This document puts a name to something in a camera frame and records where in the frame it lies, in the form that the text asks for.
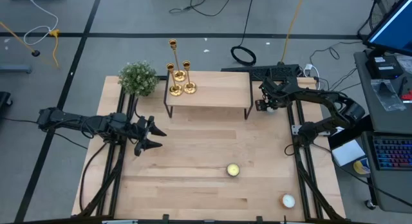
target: floor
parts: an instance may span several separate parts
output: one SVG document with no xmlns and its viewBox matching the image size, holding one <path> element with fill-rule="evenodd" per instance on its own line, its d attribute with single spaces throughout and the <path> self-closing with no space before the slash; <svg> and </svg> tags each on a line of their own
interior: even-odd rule
<svg viewBox="0 0 412 224">
<path fill-rule="evenodd" d="M 180 60 L 190 60 L 193 70 L 218 71 L 240 66 L 231 57 L 230 48 L 241 40 L 239 33 L 243 31 L 250 0 L 231 0 L 216 17 L 204 17 L 194 11 L 168 13 L 172 8 L 187 6 L 189 0 L 36 1 L 59 17 L 58 28 L 63 34 L 59 38 L 57 58 L 61 68 L 55 69 L 32 57 L 16 39 L 1 30 L 0 62 L 29 64 L 33 69 L 29 75 L 1 75 L 0 91 L 11 92 L 14 99 L 6 117 L 36 120 L 38 110 L 57 105 L 62 91 L 67 91 L 63 88 L 68 76 L 69 79 L 73 77 L 73 82 L 64 110 L 93 115 L 105 76 L 116 75 L 128 62 L 147 61 L 159 75 L 165 75 L 165 65 L 173 61 L 168 45 L 173 37 L 178 37 Z M 206 0 L 199 9 L 214 13 L 224 2 Z M 247 33 L 273 34 L 254 35 L 256 38 L 243 42 L 244 47 L 257 55 L 256 66 L 273 65 L 280 60 L 285 33 L 297 3 L 298 0 L 253 1 Z M 304 0 L 284 62 L 304 67 L 314 50 L 325 49 L 339 41 L 356 41 L 354 34 L 367 18 L 370 6 L 371 0 Z M 2 22 L 19 35 L 39 25 L 54 24 L 53 17 L 28 0 L 0 0 L 0 14 L 4 14 Z M 53 38 L 45 38 L 35 48 L 47 61 L 52 61 Z M 353 54 L 365 47 L 361 43 L 340 44 L 335 49 L 341 57 L 339 60 L 333 59 L 328 52 L 313 57 L 321 77 L 331 83 L 354 68 Z M 354 73 L 339 88 L 358 82 L 358 75 Z M 345 92 L 366 107 L 360 90 L 357 86 Z M 58 133 L 80 144 L 88 144 L 88 140 L 76 132 L 58 130 Z M 44 138 L 45 134 L 34 124 L 0 122 L 0 223 L 14 221 Z M 85 154 L 84 149 L 58 136 L 53 138 L 25 221 L 70 215 Z M 338 169 L 337 175 L 348 218 L 370 223 L 408 223 L 412 217 L 383 212 L 379 208 L 368 210 L 363 205 L 369 198 L 368 188 Z"/>
</svg>

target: monitor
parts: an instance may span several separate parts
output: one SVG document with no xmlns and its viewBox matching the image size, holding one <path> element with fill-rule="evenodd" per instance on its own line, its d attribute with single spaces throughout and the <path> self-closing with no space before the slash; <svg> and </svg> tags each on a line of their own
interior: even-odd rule
<svg viewBox="0 0 412 224">
<path fill-rule="evenodd" d="M 369 34 L 365 45 L 412 56 L 412 0 L 399 0 Z"/>
</svg>

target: gold candlestick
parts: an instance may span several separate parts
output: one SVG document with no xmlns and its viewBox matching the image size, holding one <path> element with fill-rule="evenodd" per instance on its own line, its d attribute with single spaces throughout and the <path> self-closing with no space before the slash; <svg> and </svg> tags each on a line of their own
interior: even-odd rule
<svg viewBox="0 0 412 224">
<path fill-rule="evenodd" d="M 187 71 L 187 81 L 186 84 L 183 86 L 183 90 L 188 93 L 194 93 L 198 89 L 197 85 L 194 82 L 191 82 L 191 78 L 189 77 L 189 70 L 191 70 L 191 62 L 189 61 L 184 61 L 183 62 L 183 67 Z"/>
<path fill-rule="evenodd" d="M 171 86 L 169 88 L 169 92 L 171 95 L 173 96 L 179 96 L 183 93 L 183 87 L 179 84 L 176 84 L 176 81 L 173 77 L 173 71 L 174 71 L 174 64 L 173 63 L 169 63 L 166 65 L 167 70 L 169 71 L 169 73 L 172 75 L 172 79 L 173 79 L 173 86 Z"/>
<path fill-rule="evenodd" d="M 173 75 L 173 77 L 176 81 L 183 82 L 186 79 L 186 73 L 184 71 L 181 71 L 180 67 L 179 67 L 178 56 L 176 54 L 177 43 L 178 43 L 178 41 L 176 41 L 176 39 L 170 39 L 169 40 L 170 47 L 173 50 L 174 59 L 176 60 L 176 65 L 178 66 L 178 71 L 173 72 L 172 75 Z"/>
</svg>

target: green plant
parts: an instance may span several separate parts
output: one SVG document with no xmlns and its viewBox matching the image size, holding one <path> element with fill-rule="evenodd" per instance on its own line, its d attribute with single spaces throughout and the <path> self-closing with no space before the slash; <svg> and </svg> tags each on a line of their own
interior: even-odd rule
<svg viewBox="0 0 412 224">
<path fill-rule="evenodd" d="M 156 71 L 144 62 L 127 64 L 119 71 L 118 83 L 123 86 L 126 93 L 139 96 L 148 96 L 152 93 L 159 82 Z"/>
</svg>

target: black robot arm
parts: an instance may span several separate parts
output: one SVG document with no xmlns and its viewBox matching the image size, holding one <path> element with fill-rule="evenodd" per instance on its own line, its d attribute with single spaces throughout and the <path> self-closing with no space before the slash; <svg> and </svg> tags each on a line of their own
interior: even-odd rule
<svg viewBox="0 0 412 224">
<path fill-rule="evenodd" d="M 162 144 L 147 139 L 150 132 L 153 135 L 166 136 L 166 134 L 155 126 L 155 118 L 150 116 L 148 120 L 140 117 L 137 123 L 130 123 L 130 119 L 123 113 L 111 113 L 106 116 L 85 117 L 75 115 L 53 107 L 40 110 L 37 120 L 39 128 L 43 131 L 65 127 L 81 131 L 88 138 L 99 135 L 104 142 L 116 143 L 122 137 L 137 140 L 135 155 Z"/>
<path fill-rule="evenodd" d="M 322 104 L 330 112 L 330 117 L 314 122 L 305 122 L 298 131 L 301 145 L 311 144 L 319 133 L 336 132 L 336 127 L 353 127 L 365 114 L 365 110 L 344 93 L 336 91 L 323 91 L 316 89 L 303 89 L 297 85 L 295 78 L 287 78 L 286 82 L 279 85 L 270 78 L 266 78 L 259 87 L 263 92 L 263 100 L 255 101 L 258 111 L 287 107 L 295 100 Z"/>
</svg>

